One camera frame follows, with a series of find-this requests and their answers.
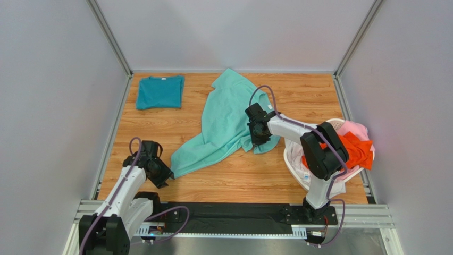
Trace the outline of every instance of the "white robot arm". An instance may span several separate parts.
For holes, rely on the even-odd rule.
[[[307,218],[319,218],[330,202],[328,195],[332,178],[339,174],[342,164],[327,147],[322,149],[323,142],[319,133],[324,136],[341,159],[346,162],[349,155],[330,123],[320,125],[304,123],[290,119],[283,114],[267,113],[258,103],[245,110],[249,117],[249,129],[252,144],[259,146],[269,141],[271,135],[278,135],[300,144],[304,150],[307,164],[313,173],[310,190],[304,199]]]
[[[121,176],[104,203],[79,222],[79,254],[128,254],[130,240],[140,225],[160,204],[153,192],[138,192],[150,179],[158,188],[167,186],[173,172],[157,155],[162,147],[154,141],[141,141],[139,152],[123,162]]]

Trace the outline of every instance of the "white wall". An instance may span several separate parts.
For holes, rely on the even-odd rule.
[[[61,254],[125,75],[85,1],[0,2],[0,254]]]
[[[341,77],[376,145],[372,179],[406,254],[453,243],[452,1],[386,1]]]
[[[333,71],[373,0],[98,0],[134,70]]]

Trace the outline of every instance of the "wooden tabletop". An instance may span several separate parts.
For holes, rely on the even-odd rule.
[[[148,76],[185,76],[181,109],[136,110],[139,81]],[[201,116],[212,82],[219,73],[138,73],[132,80],[112,153],[98,199],[106,199],[129,155],[131,138],[153,140],[163,146],[161,159],[171,165],[171,155],[201,132]],[[342,118],[333,81],[328,74],[242,74],[255,85],[267,84],[275,92],[278,109],[286,116],[308,123]],[[255,155],[239,149],[225,160],[168,180],[157,189],[146,181],[140,191],[159,193],[161,201],[302,203],[306,191],[296,182],[283,160],[284,139],[270,152]],[[346,183],[346,203],[366,204],[357,175]]]

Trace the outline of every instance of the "purple cable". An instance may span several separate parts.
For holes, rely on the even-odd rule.
[[[105,214],[105,213],[107,212],[107,210],[110,208],[110,206],[112,205],[112,202],[115,200],[116,196],[117,196],[118,193],[120,192],[121,187],[123,186],[124,182],[126,181],[126,178],[127,178],[127,177],[129,176],[129,174],[132,172],[133,167],[137,164],[137,160],[138,160],[138,158],[140,157],[140,152],[141,152],[141,139],[138,138],[138,137],[134,137],[134,138],[132,138],[131,141],[129,142],[129,151],[131,152],[131,155],[133,154],[133,153],[132,153],[132,142],[134,142],[134,140],[138,140],[138,142],[139,142],[137,155],[135,156],[135,159],[133,160],[131,166],[129,167],[129,170],[126,172],[125,177],[123,177],[123,179],[121,180],[120,184],[118,185],[118,188],[116,188],[116,190],[113,192],[112,198],[111,198],[110,201],[108,202],[108,205],[104,208],[104,210],[102,210],[102,211],[100,212],[100,214],[96,217],[96,219],[93,221],[93,223],[91,224],[91,226],[88,228],[88,231],[86,232],[85,236],[83,237],[82,242],[80,243],[79,255],[83,255],[83,249],[84,249],[84,247],[85,247],[85,244],[87,243],[88,237],[90,236],[91,232],[92,232],[93,229],[96,227],[97,223],[100,221],[100,219],[102,218],[102,216],[104,216],[104,214]]]
[[[324,141],[324,143],[325,143],[325,144],[329,147],[329,149],[333,152],[333,154],[334,154],[335,157],[338,159],[338,161],[341,163],[341,166],[342,166],[343,169],[344,169],[344,170],[343,170],[343,173],[340,173],[340,174],[338,174],[338,175],[336,175],[336,176],[334,176],[334,177],[332,178],[332,181],[331,181],[330,184],[329,184],[329,188],[327,189],[327,199],[328,199],[329,201],[331,201],[331,202],[340,201],[341,203],[343,203],[343,214],[342,214],[342,217],[341,217],[340,226],[338,227],[338,231],[337,231],[337,233],[335,234],[335,236],[334,236],[330,241],[328,241],[327,243],[318,244],[318,245],[314,245],[314,244],[310,244],[310,243],[309,243],[311,246],[319,247],[319,248],[320,248],[320,247],[324,247],[324,246],[326,246],[326,245],[329,245],[329,244],[331,244],[335,239],[337,239],[338,234],[340,233],[341,229],[343,228],[343,220],[344,220],[345,214],[346,214],[346,203],[345,203],[345,201],[342,200],[342,199],[339,199],[339,198],[337,198],[337,199],[330,199],[330,198],[329,198],[329,197],[330,197],[330,192],[332,191],[332,187],[333,187],[333,183],[334,183],[335,179],[336,179],[336,178],[339,178],[339,177],[341,177],[341,176],[343,176],[343,175],[345,175],[345,174],[347,174],[347,172],[348,172],[348,171],[347,171],[348,167],[346,166],[346,163],[343,161],[343,159],[340,157],[340,155],[338,155],[338,153],[334,150],[334,148],[332,147],[332,145],[327,141],[327,139],[323,136],[323,134],[322,134],[320,131],[318,131],[317,129],[315,129],[315,128],[311,127],[311,126],[303,125],[303,124],[300,123],[300,122],[297,122],[297,121],[294,121],[294,120],[290,120],[290,119],[283,118],[283,116],[281,116],[281,115],[279,114],[279,112],[277,111],[277,102],[276,102],[276,100],[275,100],[274,91],[273,91],[272,88],[269,87],[268,85],[261,85],[261,86],[259,86],[258,88],[255,89],[255,91],[253,92],[253,94],[252,94],[251,97],[250,97],[250,101],[249,101],[249,103],[248,103],[249,106],[251,105],[251,101],[252,101],[252,99],[253,99],[253,96],[255,95],[255,93],[256,93],[260,88],[268,88],[269,91],[271,92],[272,101],[273,101],[273,103],[274,103],[274,105],[273,105],[273,106],[274,106],[274,111],[275,111],[275,114],[277,115],[277,117],[278,117],[279,119],[281,119],[281,120],[283,120],[283,121],[287,121],[287,122],[292,123],[292,124],[297,125],[297,126],[301,126],[302,128],[310,129],[310,130],[312,130],[313,132],[315,132],[319,137],[321,137],[321,139]]]
[[[148,217],[148,218],[145,219],[145,221],[147,221],[147,220],[152,220],[152,219],[154,219],[154,218],[156,218],[156,217],[159,217],[159,216],[161,216],[161,215],[164,215],[164,214],[166,214],[166,213],[168,213],[168,212],[171,212],[171,211],[176,210],[176,209],[179,209],[179,208],[182,208],[182,209],[184,209],[184,210],[187,211],[186,221],[184,221],[184,223],[182,224],[182,226],[181,226],[177,231],[175,231],[173,234],[171,234],[170,236],[167,236],[167,237],[164,238],[164,239],[156,240],[156,241],[154,241],[154,243],[162,243],[162,242],[165,242],[165,241],[171,239],[172,237],[174,237],[175,235],[179,234],[179,232],[181,232],[182,229],[185,228],[185,226],[187,225],[187,222],[189,221],[189,214],[190,214],[189,208],[187,208],[186,206],[175,206],[175,207],[172,207],[172,208],[170,208],[170,209],[167,209],[167,210],[165,210],[165,211],[163,211],[163,212],[159,212],[158,214],[152,215],[152,216],[150,216],[150,217]],[[136,242],[136,243],[133,243],[132,245],[141,244],[141,243],[142,243],[142,242]]]

